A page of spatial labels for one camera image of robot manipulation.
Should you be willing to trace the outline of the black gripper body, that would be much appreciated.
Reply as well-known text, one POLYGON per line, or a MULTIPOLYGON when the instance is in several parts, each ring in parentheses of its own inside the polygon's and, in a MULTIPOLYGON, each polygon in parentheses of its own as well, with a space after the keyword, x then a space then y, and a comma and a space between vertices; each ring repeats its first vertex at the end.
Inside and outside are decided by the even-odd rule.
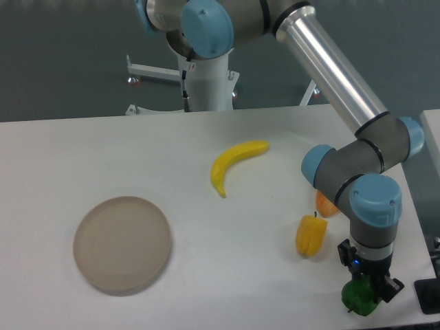
POLYGON ((361 249, 353 246, 350 248, 350 258, 350 273, 353 276, 390 276, 392 252, 389 250, 361 249))

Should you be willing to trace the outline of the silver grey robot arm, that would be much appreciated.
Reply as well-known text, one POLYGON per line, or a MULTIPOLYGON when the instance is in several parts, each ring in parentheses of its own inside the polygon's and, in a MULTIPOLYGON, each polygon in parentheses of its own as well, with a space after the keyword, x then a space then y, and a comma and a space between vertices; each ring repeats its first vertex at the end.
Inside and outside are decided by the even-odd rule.
POLYGON ((389 273, 402 193, 385 172, 422 149, 418 123, 389 113, 308 1, 136 1, 134 7, 143 30, 165 32, 178 57, 186 112, 232 108, 234 48, 266 34, 289 48, 355 135, 341 149, 313 147, 301 171, 349 218, 350 237, 338 246, 341 263, 353 279, 366 279, 375 302, 391 301, 403 289, 389 273))

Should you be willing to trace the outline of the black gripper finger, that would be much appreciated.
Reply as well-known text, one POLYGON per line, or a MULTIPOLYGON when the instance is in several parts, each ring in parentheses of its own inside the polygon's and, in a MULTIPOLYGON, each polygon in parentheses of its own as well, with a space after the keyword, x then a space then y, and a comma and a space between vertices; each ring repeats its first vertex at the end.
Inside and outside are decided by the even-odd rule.
POLYGON ((388 275, 373 277, 374 301, 389 303, 404 288, 404 284, 388 275))

